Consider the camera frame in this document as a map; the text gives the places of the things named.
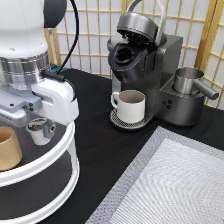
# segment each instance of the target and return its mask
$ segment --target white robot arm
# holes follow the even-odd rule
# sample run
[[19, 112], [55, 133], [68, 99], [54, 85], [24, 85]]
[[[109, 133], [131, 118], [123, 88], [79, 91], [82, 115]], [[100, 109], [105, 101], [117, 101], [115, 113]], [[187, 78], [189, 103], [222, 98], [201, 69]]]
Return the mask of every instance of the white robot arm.
[[16, 127], [27, 110], [68, 125], [79, 114], [73, 88], [42, 76], [50, 71], [43, 28], [63, 18], [66, 0], [0, 0], [0, 119]]

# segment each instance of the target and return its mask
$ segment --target black table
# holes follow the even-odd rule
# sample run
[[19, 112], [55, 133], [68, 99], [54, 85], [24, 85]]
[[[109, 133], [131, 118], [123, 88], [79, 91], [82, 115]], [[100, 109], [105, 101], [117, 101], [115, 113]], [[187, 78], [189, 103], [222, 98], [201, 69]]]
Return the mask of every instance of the black table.
[[85, 223], [158, 126], [224, 150], [224, 111], [205, 106], [200, 122], [191, 128], [154, 120], [138, 132], [126, 133], [109, 120], [111, 80], [74, 69], [63, 75], [78, 92], [75, 138], [80, 178], [68, 201], [41, 223]]

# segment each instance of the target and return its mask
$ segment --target cable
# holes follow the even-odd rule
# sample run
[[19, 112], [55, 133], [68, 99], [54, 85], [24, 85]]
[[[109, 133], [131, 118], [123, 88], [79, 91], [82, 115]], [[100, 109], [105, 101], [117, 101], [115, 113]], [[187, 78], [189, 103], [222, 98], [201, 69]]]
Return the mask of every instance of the cable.
[[79, 39], [79, 14], [78, 14], [78, 10], [77, 10], [77, 7], [76, 7], [76, 4], [75, 4], [74, 0], [70, 0], [70, 1], [71, 1], [72, 6], [73, 6], [74, 13], [75, 13], [76, 35], [75, 35], [74, 43], [73, 43], [67, 57], [65, 58], [63, 64], [61, 65], [60, 69], [57, 71], [57, 74], [59, 74], [61, 72], [61, 70], [65, 67], [65, 65], [68, 62], [68, 59], [71, 57], [71, 54], [72, 54], [73, 50], [75, 49], [75, 46], [76, 46], [76, 44], [78, 42], [78, 39]]

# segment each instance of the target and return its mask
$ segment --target single-serve coffee machine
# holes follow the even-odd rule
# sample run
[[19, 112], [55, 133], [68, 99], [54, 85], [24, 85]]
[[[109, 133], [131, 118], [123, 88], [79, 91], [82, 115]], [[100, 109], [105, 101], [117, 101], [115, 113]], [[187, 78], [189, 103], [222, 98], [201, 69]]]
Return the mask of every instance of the single-serve coffee machine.
[[176, 126], [194, 125], [205, 98], [215, 100], [219, 94], [201, 82], [204, 74], [199, 69], [178, 69], [183, 38], [163, 33], [166, 13], [160, 1], [159, 27], [147, 16], [133, 12], [140, 1], [133, 1], [121, 15], [118, 33], [108, 41], [108, 61], [113, 71], [113, 92], [142, 92], [146, 97], [145, 118], [126, 124], [113, 110], [110, 119], [126, 130], [142, 128], [152, 118]]

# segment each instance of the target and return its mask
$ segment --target white mug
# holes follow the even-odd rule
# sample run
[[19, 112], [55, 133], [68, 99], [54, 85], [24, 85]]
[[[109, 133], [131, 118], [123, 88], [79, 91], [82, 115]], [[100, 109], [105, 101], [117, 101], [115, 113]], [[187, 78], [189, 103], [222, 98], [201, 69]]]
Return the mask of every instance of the white mug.
[[111, 104], [117, 109], [118, 118], [125, 123], [137, 123], [145, 116], [145, 95], [139, 91], [114, 92], [111, 95]]

